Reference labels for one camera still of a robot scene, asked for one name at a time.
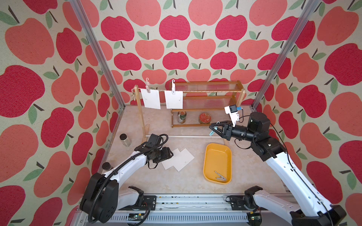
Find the jar lid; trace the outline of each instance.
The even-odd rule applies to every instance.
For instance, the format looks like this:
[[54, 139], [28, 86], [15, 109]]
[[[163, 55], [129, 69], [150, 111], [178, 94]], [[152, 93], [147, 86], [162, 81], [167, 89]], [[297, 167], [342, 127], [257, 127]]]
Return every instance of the jar lid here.
[[104, 170], [109, 170], [110, 167], [111, 167], [111, 165], [109, 164], [109, 162], [105, 162], [105, 163], [103, 163], [103, 165], [102, 165], [102, 169], [104, 169]]
[[122, 134], [119, 136], [119, 138], [120, 138], [121, 140], [125, 140], [125, 139], [127, 139], [127, 135], [126, 135], [125, 133], [122, 133]]
[[202, 123], [205, 123], [205, 124], [210, 123], [211, 122], [211, 115], [209, 115], [208, 113], [202, 113], [199, 116], [199, 120]]

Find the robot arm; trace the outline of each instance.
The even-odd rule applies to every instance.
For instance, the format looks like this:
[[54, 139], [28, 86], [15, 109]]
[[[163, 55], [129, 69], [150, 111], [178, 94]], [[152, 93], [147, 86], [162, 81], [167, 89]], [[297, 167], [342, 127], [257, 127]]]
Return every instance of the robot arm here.
[[113, 213], [126, 206], [139, 208], [143, 202], [143, 191], [129, 187], [118, 192], [122, 185], [135, 171], [149, 163], [159, 163], [173, 156], [168, 147], [163, 147], [168, 140], [166, 134], [152, 134], [148, 142], [144, 142], [135, 148], [131, 156], [112, 170], [101, 175], [95, 173], [89, 180], [84, 196], [80, 203], [80, 209], [88, 213], [88, 222], [107, 222]]
[[245, 204], [250, 209], [264, 207], [292, 225], [338, 225], [346, 216], [339, 205], [332, 205], [296, 167], [285, 147], [269, 136], [270, 120], [261, 112], [250, 114], [248, 126], [231, 121], [212, 123], [209, 128], [230, 140], [234, 137], [251, 142], [251, 148], [282, 179], [299, 205], [268, 194], [255, 186], [245, 191]]

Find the white card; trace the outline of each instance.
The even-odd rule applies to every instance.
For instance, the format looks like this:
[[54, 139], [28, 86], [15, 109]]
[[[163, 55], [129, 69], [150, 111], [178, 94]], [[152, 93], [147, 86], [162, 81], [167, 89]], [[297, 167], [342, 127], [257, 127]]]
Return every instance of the white card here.
[[177, 171], [180, 171], [194, 158], [195, 157], [185, 148], [174, 158], [173, 166], [177, 169]]
[[172, 94], [172, 91], [165, 91], [165, 99], [166, 99], [166, 108], [167, 109], [183, 109], [183, 92], [175, 91], [175, 94]]
[[180, 151], [178, 150], [178, 148], [176, 148], [175, 150], [172, 151], [172, 153], [173, 153], [172, 158], [161, 162], [165, 170], [173, 166], [173, 160], [175, 159], [175, 156], [177, 156], [180, 153]]
[[161, 109], [160, 91], [150, 89], [150, 93], [148, 93], [147, 89], [141, 89], [141, 94], [144, 102], [144, 107]]

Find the blue clip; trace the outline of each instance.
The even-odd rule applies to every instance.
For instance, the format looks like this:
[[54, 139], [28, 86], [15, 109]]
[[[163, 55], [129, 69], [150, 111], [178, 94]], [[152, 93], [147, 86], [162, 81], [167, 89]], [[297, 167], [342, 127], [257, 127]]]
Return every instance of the blue clip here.
[[209, 136], [212, 136], [215, 132], [212, 130], [209, 134]]

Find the wooden shelf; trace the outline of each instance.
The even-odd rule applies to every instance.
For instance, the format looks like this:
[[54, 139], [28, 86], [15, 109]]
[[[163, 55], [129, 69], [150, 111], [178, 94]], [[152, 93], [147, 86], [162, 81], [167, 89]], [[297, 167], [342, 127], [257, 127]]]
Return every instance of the wooden shelf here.
[[[183, 109], [171, 110], [171, 127], [193, 127], [193, 126], [209, 126], [210, 124], [202, 124], [199, 122], [199, 115], [201, 113], [208, 113], [211, 115], [211, 122], [230, 120], [229, 115], [225, 113], [225, 107], [230, 105], [240, 106], [245, 90], [240, 81], [235, 82], [175, 82], [175, 90], [183, 91], [184, 93], [192, 93], [195, 91], [202, 91], [206, 93], [216, 92], [227, 93], [233, 92], [232, 95], [222, 96], [195, 96], [184, 97]], [[186, 111], [186, 120], [184, 123], [178, 122], [177, 113], [179, 111]]]
[[243, 85], [240, 81], [228, 82], [175, 82], [175, 90], [183, 91], [184, 93], [190, 93], [192, 91], [204, 91], [204, 92], [232, 92], [241, 91]]
[[230, 117], [228, 114], [225, 113], [224, 108], [222, 110], [206, 110], [206, 111], [198, 110], [198, 111], [186, 111], [186, 120], [184, 123], [181, 124], [178, 122], [177, 112], [175, 110], [172, 110], [171, 111], [171, 120], [172, 120], [171, 127], [173, 128], [173, 127], [209, 126], [210, 123], [202, 124], [199, 122], [199, 115], [201, 113], [208, 113], [209, 115], [211, 115], [210, 123], [230, 120]]

